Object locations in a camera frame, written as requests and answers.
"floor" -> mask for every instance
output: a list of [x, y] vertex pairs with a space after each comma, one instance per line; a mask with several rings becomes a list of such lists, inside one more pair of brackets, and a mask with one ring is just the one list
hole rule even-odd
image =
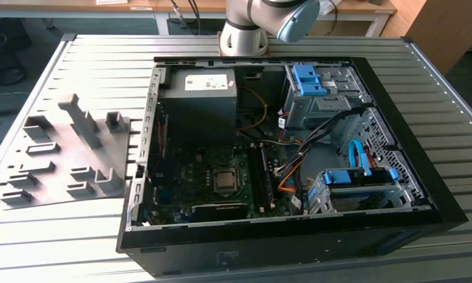
[[[33, 45], [16, 52], [27, 69], [28, 76], [20, 83], [4, 87], [1, 93], [31, 92], [37, 78], [45, 68], [51, 55], [56, 49], [63, 34], [157, 34], [153, 19], [56, 19], [55, 28], [47, 29], [41, 19], [23, 19]], [[222, 30], [224, 21], [203, 20], [204, 34], [216, 34]], [[169, 24], [171, 34], [191, 34], [179, 24]], [[447, 79], [472, 106], [472, 56], [466, 55]], [[0, 140], [15, 121], [17, 112], [27, 99], [27, 94], [0, 96]]]

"motherboard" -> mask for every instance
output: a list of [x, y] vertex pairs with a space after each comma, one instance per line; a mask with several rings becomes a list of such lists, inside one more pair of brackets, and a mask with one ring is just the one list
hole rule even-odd
[[172, 159], [171, 181], [144, 210], [152, 225], [290, 216], [290, 196], [274, 189], [278, 146], [177, 146]]

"power supply label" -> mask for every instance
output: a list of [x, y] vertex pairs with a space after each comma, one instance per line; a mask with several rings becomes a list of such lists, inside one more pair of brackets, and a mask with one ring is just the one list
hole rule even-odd
[[188, 75], [185, 77], [185, 90], [227, 90], [228, 76], [220, 75]]

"blue drive bracket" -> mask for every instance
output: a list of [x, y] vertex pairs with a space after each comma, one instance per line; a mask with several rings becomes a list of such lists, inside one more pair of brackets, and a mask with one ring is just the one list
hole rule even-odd
[[323, 174], [323, 181], [327, 185], [330, 184], [350, 184], [352, 179], [347, 170], [331, 170]]
[[350, 141], [350, 148], [348, 148], [348, 159], [350, 159], [350, 166], [356, 167], [356, 161], [355, 161], [355, 148], [356, 148], [356, 153], [359, 156], [359, 161], [360, 161], [360, 167], [364, 170], [364, 175], [371, 176], [371, 168], [370, 168], [370, 159], [368, 155], [364, 152], [364, 147], [362, 145], [362, 142], [359, 140], [351, 140]]
[[312, 65], [294, 65], [294, 76], [302, 96], [324, 96], [327, 89], [322, 86], [320, 75]]

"sticker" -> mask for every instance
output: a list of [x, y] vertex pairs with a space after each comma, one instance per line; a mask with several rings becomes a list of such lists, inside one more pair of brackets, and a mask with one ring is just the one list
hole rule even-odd
[[336, 87], [336, 83], [334, 81], [323, 81], [322, 85], [324, 87]]
[[292, 197], [291, 199], [291, 203], [294, 204], [294, 206], [300, 209], [300, 200], [296, 196]]
[[129, 10], [135, 11], [152, 11], [151, 7], [129, 7]]
[[286, 128], [286, 119], [284, 118], [279, 118], [278, 119], [278, 127], [280, 128], [280, 129], [284, 129]]
[[185, 90], [227, 90], [228, 77], [223, 75], [188, 75]]
[[218, 265], [231, 265], [239, 262], [239, 251], [219, 252], [216, 254]]

